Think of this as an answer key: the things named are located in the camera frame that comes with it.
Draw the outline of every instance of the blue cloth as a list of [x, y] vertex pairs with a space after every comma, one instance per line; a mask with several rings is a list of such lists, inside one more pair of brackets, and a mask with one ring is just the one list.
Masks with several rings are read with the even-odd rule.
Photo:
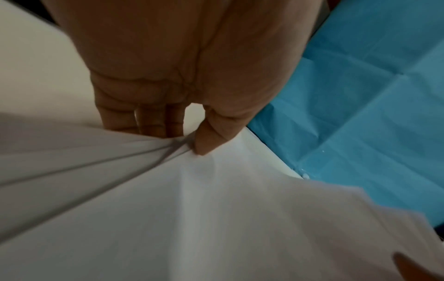
[[444, 0], [343, 0], [248, 127], [313, 180], [444, 222]]

